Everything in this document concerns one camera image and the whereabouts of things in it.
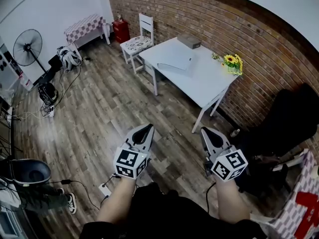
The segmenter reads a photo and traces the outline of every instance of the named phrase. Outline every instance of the white helmet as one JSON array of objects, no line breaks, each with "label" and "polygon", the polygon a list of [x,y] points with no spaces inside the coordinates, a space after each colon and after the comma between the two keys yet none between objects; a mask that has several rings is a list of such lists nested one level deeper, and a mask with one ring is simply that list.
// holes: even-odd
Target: white helmet
[{"label": "white helmet", "polygon": [[82,63],[81,58],[68,47],[59,47],[57,54],[66,72],[71,71],[74,66],[79,66]]}]

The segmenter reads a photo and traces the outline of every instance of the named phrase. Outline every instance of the red cabinet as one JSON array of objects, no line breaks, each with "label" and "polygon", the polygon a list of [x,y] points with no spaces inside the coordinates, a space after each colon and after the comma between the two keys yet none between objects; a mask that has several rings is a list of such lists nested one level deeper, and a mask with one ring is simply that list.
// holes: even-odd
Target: red cabinet
[{"label": "red cabinet", "polygon": [[115,20],[113,23],[115,39],[119,42],[126,42],[130,39],[129,24],[122,20]]}]

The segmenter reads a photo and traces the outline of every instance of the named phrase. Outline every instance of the floral chair cushion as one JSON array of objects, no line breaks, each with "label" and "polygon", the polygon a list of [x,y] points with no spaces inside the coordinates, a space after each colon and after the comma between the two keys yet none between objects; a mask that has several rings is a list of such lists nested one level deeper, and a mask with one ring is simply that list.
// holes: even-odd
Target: floral chair cushion
[{"label": "floral chair cushion", "polygon": [[128,40],[125,47],[132,51],[139,51],[151,46],[152,41],[146,36],[138,36]]}]

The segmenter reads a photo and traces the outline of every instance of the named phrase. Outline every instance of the sneaker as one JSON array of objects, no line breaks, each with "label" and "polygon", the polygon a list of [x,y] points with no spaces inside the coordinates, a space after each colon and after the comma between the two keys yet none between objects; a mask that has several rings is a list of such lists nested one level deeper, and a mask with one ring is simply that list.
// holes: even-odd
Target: sneaker
[{"label": "sneaker", "polygon": [[65,195],[65,190],[63,188],[57,189],[59,195]]},{"label": "sneaker", "polygon": [[69,207],[70,213],[75,214],[77,209],[75,195],[73,193],[70,193],[67,195],[67,197],[68,197],[68,207]]}]

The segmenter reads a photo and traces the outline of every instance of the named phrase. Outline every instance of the person's leg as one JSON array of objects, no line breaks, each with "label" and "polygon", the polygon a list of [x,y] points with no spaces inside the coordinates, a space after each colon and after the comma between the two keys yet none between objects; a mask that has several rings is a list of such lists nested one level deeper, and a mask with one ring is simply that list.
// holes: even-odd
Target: person's leg
[{"label": "person's leg", "polygon": [[43,199],[30,199],[26,204],[26,209],[37,213],[43,213],[51,209],[68,207],[71,213],[76,212],[76,201],[73,193],[60,196],[44,196]]},{"label": "person's leg", "polygon": [[44,184],[35,187],[36,190],[45,195],[59,196],[61,192],[50,185]]}]

